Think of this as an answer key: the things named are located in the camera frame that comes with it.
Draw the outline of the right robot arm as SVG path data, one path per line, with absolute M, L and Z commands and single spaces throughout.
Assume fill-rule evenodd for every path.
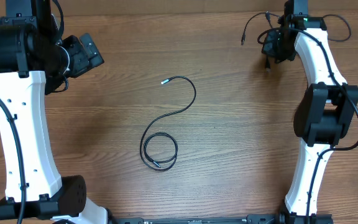
M 308 87 L 293 117 L 300 151 L 284 204 L 267 223 L 332 223 L 331 215 L 317 213 L 317 199 L 325 168 L 339 141 L 358 119 L 358 86 L 348 85 L 329 48 L 323 17 L 311 17 L 307 1 L 289 0 L 279 27 L 264 31 L 262 53 L 275 63 L 301 59 Z M 358 140 L 350 151 L 358 146 Z

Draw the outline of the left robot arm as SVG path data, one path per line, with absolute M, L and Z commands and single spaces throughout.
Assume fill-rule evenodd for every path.
M 52 1 L 7 1 L 0 18 L 0 135 L 6 166 L 0 220 L 113 223 L 92 202 L 80 175 L 63 177 L 53 159 L 45 96 L 104 60 L 91 36 L 64 37 Z

